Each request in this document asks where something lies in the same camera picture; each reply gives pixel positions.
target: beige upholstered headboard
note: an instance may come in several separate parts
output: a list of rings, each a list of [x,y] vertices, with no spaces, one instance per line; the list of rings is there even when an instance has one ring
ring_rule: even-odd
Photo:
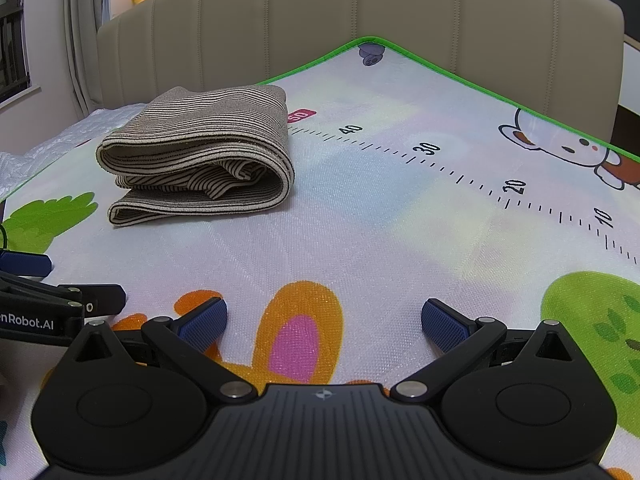
[[[98,34],[104,104],[259,82],[362,36],[610,139],[623,17],[609,0],[147,0]]]

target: green leaf print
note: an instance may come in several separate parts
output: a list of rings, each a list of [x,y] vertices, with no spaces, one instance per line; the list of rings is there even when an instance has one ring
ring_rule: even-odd
[[[634,372],[640,376],[640,359],[629,359],[629,365],[634,369]]]
[[[627,395],[635,393],[640,387],[636,384],[635,379],[627,374],[615,374],[611,376],[611,382],[617,389]]]
[[[609,322],[613,325],[613,328],[615,328],[618,332],[626,332],[625,320],[622,319],[617,312],[609,309],[607,310],[607,317],[609,318]]]
[[[7,233],[7,248],[26,253],[44,253],[53,238],[90,216],[98,205],[93,193],[59,200],[34,200],[16,209],[2,225]]]
[[[606,341],[616,342],[620,337],[609,323],[596,323],[593,325],[598,335]]]
[[[628,306],[631,310],[640,312],[640,301],[636,300],[636,298],[632,298],[631,296],[623,296],[622,299],[625,300],[626,306]]]

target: window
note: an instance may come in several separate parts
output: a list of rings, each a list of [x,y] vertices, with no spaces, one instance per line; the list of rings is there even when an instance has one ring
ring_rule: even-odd
[[[0,0],[0,102],[28,86],[22,50],[22,0]]]

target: white bedsheet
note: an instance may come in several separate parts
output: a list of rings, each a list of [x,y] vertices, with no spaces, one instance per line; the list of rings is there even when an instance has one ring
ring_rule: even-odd
[[[24,155],[0,152],[0,200],[78,144],[119,128],[144,106],[136,104],[117,110],[96,110]]]

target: gray striped cloth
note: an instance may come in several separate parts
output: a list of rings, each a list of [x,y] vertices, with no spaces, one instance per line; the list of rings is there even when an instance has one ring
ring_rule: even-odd
[[[274,207],[294,179],[287,141],[282,88],[173,88],[98,146],[98,164],[130,189],[109,220],[124,226]]]

